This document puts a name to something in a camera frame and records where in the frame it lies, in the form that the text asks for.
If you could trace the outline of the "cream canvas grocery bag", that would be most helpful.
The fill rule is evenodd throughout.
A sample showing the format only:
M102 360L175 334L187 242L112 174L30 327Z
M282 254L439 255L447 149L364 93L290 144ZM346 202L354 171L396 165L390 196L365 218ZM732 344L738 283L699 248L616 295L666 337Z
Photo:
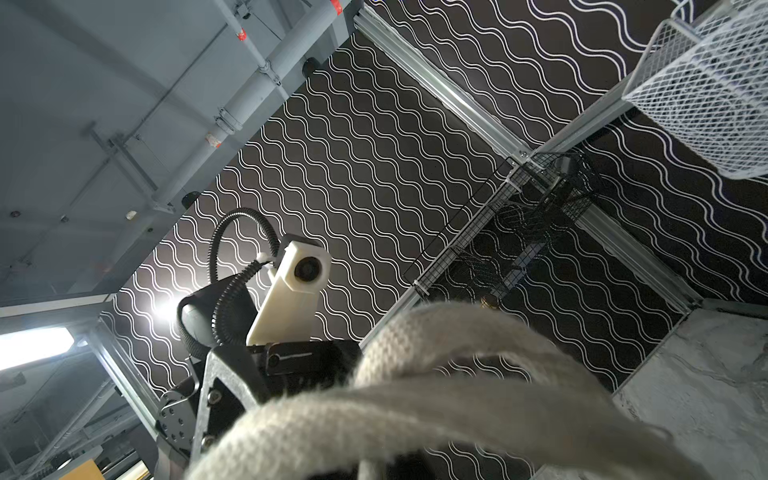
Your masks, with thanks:
M613 479L703 479L670 441L626 417L546 337L497 310L437 302L392 319L350 379L248 408L190 479L382 478L450 442Z

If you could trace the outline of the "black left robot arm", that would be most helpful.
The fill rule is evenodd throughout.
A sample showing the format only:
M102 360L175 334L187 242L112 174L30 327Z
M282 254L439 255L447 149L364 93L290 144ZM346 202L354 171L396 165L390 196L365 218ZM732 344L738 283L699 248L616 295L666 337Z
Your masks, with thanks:
M268 241L237 274L218 273L221 242L238 219L256 222ZM163 395L155 415L159 479L180 479L191 461L248 410L347 379L361 356L354 340L313 341L312 322L331 256L317 241L278 236L259 211L239 207L216 224L207 286L182 298L175 324L190 376Z

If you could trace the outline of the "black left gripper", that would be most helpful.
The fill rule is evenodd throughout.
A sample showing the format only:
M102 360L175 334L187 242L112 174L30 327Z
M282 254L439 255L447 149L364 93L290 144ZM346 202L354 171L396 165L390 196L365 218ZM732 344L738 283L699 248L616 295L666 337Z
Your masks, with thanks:
M186 468L247 411L282 397L334 386L361 356L353 340L227 345L191 364L155 414L158 468Z

